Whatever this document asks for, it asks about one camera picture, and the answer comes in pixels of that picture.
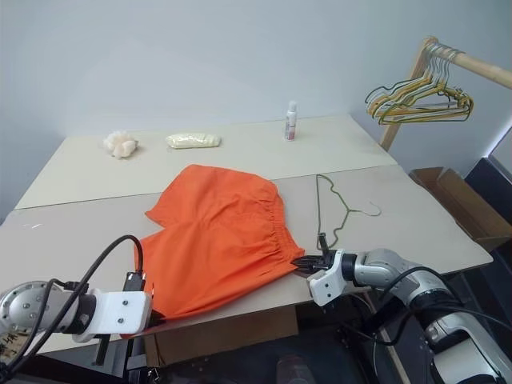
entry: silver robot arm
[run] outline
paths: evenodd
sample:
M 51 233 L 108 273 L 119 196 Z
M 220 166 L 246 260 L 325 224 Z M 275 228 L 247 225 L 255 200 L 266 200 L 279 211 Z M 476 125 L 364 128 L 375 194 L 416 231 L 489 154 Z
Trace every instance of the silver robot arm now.
M 337 250 L 331 255 L 328 267 L 308 277 L 308 284 L 315 302 L 324 306 L 344 293 L 346 282 L 383 290 L 400 274 L 416 266 L 419 264 L 401 258 L 392 250 L 356 254 Z M 460 306 L 442 280 L 424 270 L 405 276 L 390 293 L 412 310 L 443 302 Z M 473 315 L 456 310 L 431 310 L 418 311 L 415 316 L 435 353 L 431 372 L 436 382 L 512 384 L 512 362 Z

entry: table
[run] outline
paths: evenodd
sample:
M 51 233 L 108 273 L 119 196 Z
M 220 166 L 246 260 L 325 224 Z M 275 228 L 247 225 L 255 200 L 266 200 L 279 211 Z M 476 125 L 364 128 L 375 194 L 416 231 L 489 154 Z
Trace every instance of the table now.
M 362 154 L 366 151 L 375 153 L 372 142 L 358 142 L 355 145 Z M 377 153 L 380 160 L 374 160 L 374 166 L 329 173 L 336 189 L 350 207 L 374 212 L 372 202 L 382 210 L 382 214 L 376 218 L 351 214 L 346 228 L 340 233 L 339 247 L 348 250 L 390 248 L 404 258 L 441 273 L 492 261 L 488 253 L 464 234 L 427 191 L 412 182 L 402 168 L 388 158 L 388 154 Z M 286 223 L 290 232 L 308 254 L 318 254 L 315 248 L 314 179 L 314 175 L 303 175 L 274 180 L 285 202 Z M 103 248 L 118 236 L 131 233 L 144 237 L 159 230 L 159 226 L 143 214 L 156 203 L 158 196 L 139 194 L 13 211 L 0 227 L 4 255 L 11 258 L 13 263 L 0 282 L 0 291 L 32 279 L 80 279 Z M 322 225 L 330 239 L 329 228 L 339 224 L 342 206 L 328 191 L 327 185 L 321 187 L 321 200 Z M 133 246 L 127 242 L 107 258 L 90 284 L 101 290 L 120 290 L 125 272 L 133 268 Z M 289 274 L 218 310 L 170 322 L 151 331 L 199 324 L 308 300 L 310 295 L 305 279 Z M 69 336 L 54 334 L 42 351 L 76 346 Z
M 19 201 L 17 209 L 162 192 L 189 164 L 222 166 L 270 180 L 318 172 L 396 164 L 350 116 L 301 118 L 292 142 L 283 121 L 200 127 L 219 134 L 219 148 L 172 150 L 165 137 L 180 131 L 135 132 L 139 148 L 117 160 L 103 137 L 70 137 L 57 149 Z

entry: white wall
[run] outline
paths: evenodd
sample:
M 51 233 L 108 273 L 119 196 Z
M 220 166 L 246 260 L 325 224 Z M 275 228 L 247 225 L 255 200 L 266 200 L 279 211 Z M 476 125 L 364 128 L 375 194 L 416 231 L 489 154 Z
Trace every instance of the white wall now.
M 503 136 L 502 140 L 490 153 L 490 159 L 509 178 L 512 175 L 512 129 Z
M 67 134 L 264 121 L 292 98 L 302 116 L 361 116 L 429 34 L 512 67 L 509 0 L 0 1 L 0 167 L 18 172 L 0 216 Z M 404 128 L 391 152 L 406 168 L 465 173 L 510 117 L 508 90 L 452 72 L 474 116 Z

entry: white bottle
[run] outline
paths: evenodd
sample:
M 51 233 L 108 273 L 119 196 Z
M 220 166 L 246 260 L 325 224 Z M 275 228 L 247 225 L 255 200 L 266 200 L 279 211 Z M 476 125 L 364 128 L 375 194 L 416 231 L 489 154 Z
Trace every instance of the white bottle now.
M 291 142 L 295 139 L 295 125 L 297 124 L 297 103 L 290 102 L 286 112 L 285 139 Z

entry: clothes rack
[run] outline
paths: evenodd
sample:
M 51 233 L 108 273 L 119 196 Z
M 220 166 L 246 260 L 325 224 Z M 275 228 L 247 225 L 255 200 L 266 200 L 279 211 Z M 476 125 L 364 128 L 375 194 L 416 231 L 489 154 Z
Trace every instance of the clothes rack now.
M 410 72 L 410 78 L 417 78 L 422 76 L 427 60 L 426 60 L 426 48 L 428 45 L 432 43 L 439 43 L 435 37 L 430 36 L 423 40 L 423 44 L 421 46 L 420 51 L 418 52 L 418 56 L 416 57 L 416 61 L 414 63 L 413 69 Z M 437 56 L 439 58 L 448 59 L 448 54 L 450 53 L 450 49 L 446 48 L 445 50 L 435 50 L 430 54 Z M 504 70 L 499 66 L 495 66 L 489 64 L 488 62 L 484 62 L 477 58 L 473 58 L 468 54 L 460 52 L 456 54 L 450 62 L 455 64 L 456 66 L 460 66 L 466 70 L 473 72 L 474 74 L 479 74 L 484 78 L 491 80 L 492 82 L 496 82 L 506 88 L 512 89 L 512 72 L 509 70 Z M 390 150 L 391 144 L 393 144 L 393 140 L 397 135 L 398 129 L 400 128 L 400 124 L 390 124 L 386 126 L 384 134 L 382 134 L 380 145 L 384 150 Z

